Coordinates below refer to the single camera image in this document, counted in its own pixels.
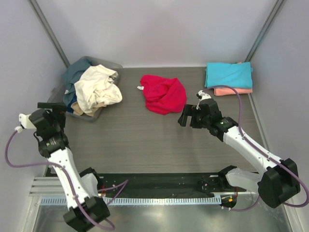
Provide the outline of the red pink t shirt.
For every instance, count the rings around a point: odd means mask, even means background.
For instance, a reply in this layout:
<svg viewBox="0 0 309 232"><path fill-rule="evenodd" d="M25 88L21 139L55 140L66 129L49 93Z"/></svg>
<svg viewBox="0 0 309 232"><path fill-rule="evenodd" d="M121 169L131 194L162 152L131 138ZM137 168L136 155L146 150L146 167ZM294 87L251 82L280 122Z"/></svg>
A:
<svg viewBox="0 0 309 232"><path fill-rule="evenodd" d="M180 113L187 102L186 90L178 78L144 75L140 84L145 107L156 114Z"/></svg>

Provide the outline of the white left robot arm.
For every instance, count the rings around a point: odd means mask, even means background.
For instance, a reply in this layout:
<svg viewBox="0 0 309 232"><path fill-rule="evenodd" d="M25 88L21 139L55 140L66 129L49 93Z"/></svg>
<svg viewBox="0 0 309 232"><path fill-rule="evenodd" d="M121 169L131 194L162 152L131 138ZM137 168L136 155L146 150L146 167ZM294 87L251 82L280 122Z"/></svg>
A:
<svg viewBox="0 0 309 232"><path fill-rule="evenodd" d="M29 116L36 132L39 153L47 158L64 189L68 212L63 218L77 232L87 232L110 216L104 200L98 192L102 181L94 169L78 173L69 140L64 133L66 105L63 102L40 102L38 109Z"/></svg>

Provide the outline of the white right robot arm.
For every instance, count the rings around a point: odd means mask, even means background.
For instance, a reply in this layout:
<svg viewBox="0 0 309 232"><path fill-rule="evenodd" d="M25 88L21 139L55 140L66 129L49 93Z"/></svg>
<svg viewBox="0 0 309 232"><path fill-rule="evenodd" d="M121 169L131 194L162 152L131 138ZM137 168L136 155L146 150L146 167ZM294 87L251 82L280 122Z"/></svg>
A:
<svg viewBox="0 0 309 232"><path fill-rule="evenodd" d="M261 200L276 208L300 192L297 165L291 159L282 160L268 152L246 133L239 131L238 123L230 117L223 117L217 102L206 99L198 105L185 105L178 123L184 127L191 117L190 126L207 129L211 135L239 152L255 169L255 173L229 166L218 178L218 187L229 191L240 187L257 192Z"/></svg>

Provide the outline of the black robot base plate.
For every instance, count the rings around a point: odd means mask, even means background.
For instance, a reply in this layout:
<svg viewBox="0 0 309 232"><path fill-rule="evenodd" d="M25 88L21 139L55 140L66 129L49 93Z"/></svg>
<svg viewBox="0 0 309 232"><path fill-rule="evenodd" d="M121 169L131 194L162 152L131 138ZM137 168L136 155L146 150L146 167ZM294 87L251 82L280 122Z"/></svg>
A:
<svg viewBox="0 0 309 232"><path fill-rule="evenodd" d="M104 189L107 197L117 193L117 188L107 190L128 181L119 198L210 198L214 193L245 192L233 187L218 173L141 173L99 174L98 189Z"/></svg>

